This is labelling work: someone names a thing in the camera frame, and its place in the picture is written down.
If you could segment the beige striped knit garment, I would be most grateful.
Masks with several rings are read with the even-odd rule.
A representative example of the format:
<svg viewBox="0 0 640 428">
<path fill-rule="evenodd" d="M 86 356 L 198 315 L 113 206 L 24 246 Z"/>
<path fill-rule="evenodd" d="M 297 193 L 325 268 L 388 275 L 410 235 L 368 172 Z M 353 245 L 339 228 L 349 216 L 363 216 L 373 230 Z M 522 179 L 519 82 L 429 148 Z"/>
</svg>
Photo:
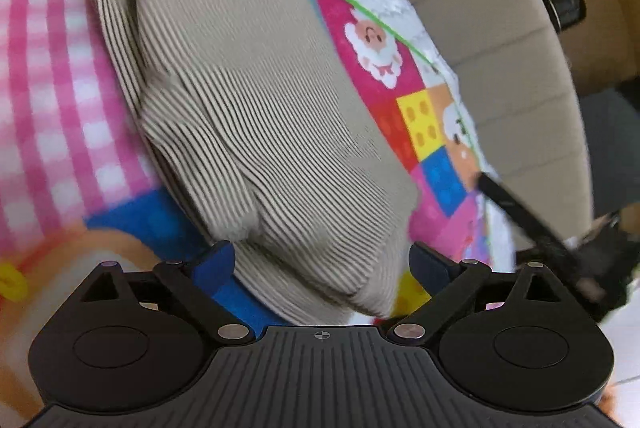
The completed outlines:
<svg viewBox="0 0 640 428">
<path fill-rule="evenodd" d="M 163 183 L 280 318 L 394 309 L 416 184 L 309 0 L 92 0 Z"/>
</svg>

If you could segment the colourful cartoon play mat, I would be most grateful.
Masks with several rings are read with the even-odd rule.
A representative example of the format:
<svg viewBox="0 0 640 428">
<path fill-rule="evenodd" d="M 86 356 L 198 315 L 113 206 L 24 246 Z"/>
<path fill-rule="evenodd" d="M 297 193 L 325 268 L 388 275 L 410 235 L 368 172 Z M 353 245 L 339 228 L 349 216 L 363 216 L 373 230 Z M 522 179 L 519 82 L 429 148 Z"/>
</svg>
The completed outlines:
<svg viewBox="0 0 640 428">
<path fill-rule="evenodd" d="M 160 185 L 88 0 L 1 0 L 1 422 L 41 406 L 27 352 L 104 257 L 197 253 Z"/>
</svg>

